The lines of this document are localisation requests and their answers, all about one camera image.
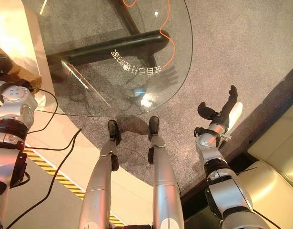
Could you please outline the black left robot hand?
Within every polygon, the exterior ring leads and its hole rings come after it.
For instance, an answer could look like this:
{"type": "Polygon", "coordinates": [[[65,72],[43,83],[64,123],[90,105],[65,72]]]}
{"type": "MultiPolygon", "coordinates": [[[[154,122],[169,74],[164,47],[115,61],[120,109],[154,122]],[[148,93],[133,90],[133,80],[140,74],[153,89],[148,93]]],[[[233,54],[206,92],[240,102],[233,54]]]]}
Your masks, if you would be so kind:
{"type": "Polygon", "coordinates": [[[5,77],[12,67],[11,59],[4,54],[0,54],[0,77],[5,77]]]}

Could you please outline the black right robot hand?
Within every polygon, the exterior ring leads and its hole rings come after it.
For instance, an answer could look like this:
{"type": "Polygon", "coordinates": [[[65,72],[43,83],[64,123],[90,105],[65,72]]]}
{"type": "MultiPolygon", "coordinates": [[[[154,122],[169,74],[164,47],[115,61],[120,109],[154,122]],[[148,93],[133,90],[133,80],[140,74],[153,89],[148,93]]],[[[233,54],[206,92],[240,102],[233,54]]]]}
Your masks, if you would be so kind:
{"type": "Polygon", "coordinates": [[[224,132],[230,131],[242,114],[243,103],[237,101],[237,88],[231,85],[229,97],[220,112],[205,105],[205,102],[199,104],[197,111],[199,116],[206,120],[211,120],[211,124],[218,124],[224,128],[224,132]]]}

